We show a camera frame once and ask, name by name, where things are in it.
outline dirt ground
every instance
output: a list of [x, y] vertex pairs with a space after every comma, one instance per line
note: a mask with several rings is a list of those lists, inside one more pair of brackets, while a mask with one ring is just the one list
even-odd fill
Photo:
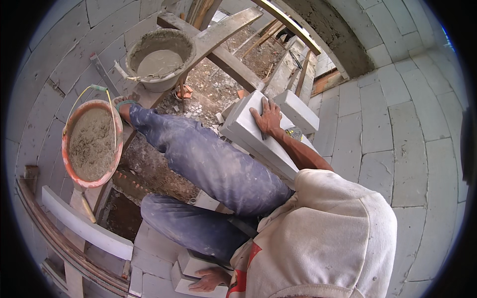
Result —
[[[232, 52], [253, 33], [252, 29], [246, 27], [221, 46]], [[235, 56], [240, 57], [258, 38], [259, 36], [252, 38], [235, 53]], [[258, 77], [264, 79], [267, 73], [273, 72], [273, 67], [279, 61], [280, 54], [283, 51], [283, 48], [278, 44], [272, 45], [271, 42], [267, 41], [261, 47], [255, 47], [243, 58], [242, 62], [252, 69]], [[182, 108], [182, 103], [177, 101], [172, 94], [166, 96], [157, 106], [157, 110], [160, 113], [188, 116], [201, 121], [205, 127], [217, 129], [219, 123], [215, 114], [223, 111], [233, 100], [238, 98], [237, 91], [243, 89], [222, 70], [213, 75], [217, 69], [218, 67], [214, 63], [205, 58], [189, 72], [185, 84], [189, 85], [194, 91], [192, 92], [192, 98], [186, 100], [185, 111]], [[195, 185], [171, 171], [167, 166], [164, 155], [147, 143], [146, 139], [140, 134], [134, 138], [123, 154], [118, 170], [121, 173], [131, 173], [132, 175], [128, 174], [130, 177], [127, 179], [117, 179], [116, 177], [114, 188], [123, 192], [125, 197], [129, 198], [135, 206], [140, 205], [146, 192], [138, 193], [131, 190], [135, 188], [134, 184], [144, 186], [149, 192], [170, 195], [183, 202], [195, 198], [199, 192]], [[112, 192], [109, 198], [110, 202], [118, 202], [117, 194], [117, 191]], [[133, 208], [131, 212], [135, 213], [134, 218], [137, 215], [140, 216], [139, 209]], [[111, 218], [113, 214], [115, 213], [110, 213], [107, 222], [114, 220]], [[113, 228], [114, 225], [118, 225], [118, 223], [107, 224], [109, 228]]]

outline leg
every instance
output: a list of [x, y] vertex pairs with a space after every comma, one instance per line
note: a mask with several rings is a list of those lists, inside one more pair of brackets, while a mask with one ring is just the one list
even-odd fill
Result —
[[177, 244], [226, 262], [249, 239], [227, 221], [230, 215], [188, 205], [167, 195], [146, 195], [141, 215]]
[[131, 124], [165, 154], [169, 168], [238, 216], [257, 216], [282, 205], [291, 190], [249, 155], [219, 139], [195, 120], [159, 115], [138, 104], [129, 108]]

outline foot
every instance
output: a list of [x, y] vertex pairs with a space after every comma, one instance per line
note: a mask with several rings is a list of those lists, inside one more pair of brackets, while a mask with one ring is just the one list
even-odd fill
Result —
[[[125, 96], [116, 97], [113, 100], [114, 106], [116, 107], [118, 103], [123, 102], [125, 100], [134, 100], [134, 99], [132, 95], [130, 95], [129, 98], [126, 98]], [[131, 124], [131, 117], [129, 116], [129, 108], [131, 107], [131, 105], [132, 105], [131, 103], [126, 103], [121, 105], [119, 107], [119, 115], [124, 121], [126, 121], [131, 127], [133, 127], [133, 125]]]

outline man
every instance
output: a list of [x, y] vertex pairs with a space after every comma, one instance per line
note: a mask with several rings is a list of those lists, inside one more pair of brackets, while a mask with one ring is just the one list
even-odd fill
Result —
[[[225, 283], [228, 297], [384, 297], [396, 248], [396, 218], [377, 192], [349, 182], [307, 145], [280, 128], [280, 108], [262, 98], [257, 125], [285, 149], [300, 169], [293, 193], [249, 155], [200, 122], [159, 115], [132, 100], [115, 99], [120, 115], [165, 154], [169, 167], [256, 227], [251, 239], [230, 215], [188, 205], [167, 195], [147, 195], [144, 220], [172, 241], [230, 261], [198, 272], [191, 291]], [[258, 223], [258, 216], [264, 217]]]

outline construction site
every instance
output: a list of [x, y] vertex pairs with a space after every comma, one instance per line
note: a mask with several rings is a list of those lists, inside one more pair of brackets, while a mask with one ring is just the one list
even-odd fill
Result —
[[273, 100], [281, 129], [392, 208], [386, 298], [420, 297], [451, 255], [469, 104], [452, 44], [420, 0], [65, 0], [44, 16], [15, 75], [4, 159], [48, 284], [71, 298], [229, 297], [224, 284], [190, 290], [197, 270], [224, 266], [159, 233], [141, 203], [158, 194], [234, 211], [132, 127], [123, 96], [196, 121], [294, 193], [300, 167], [249, 111]]

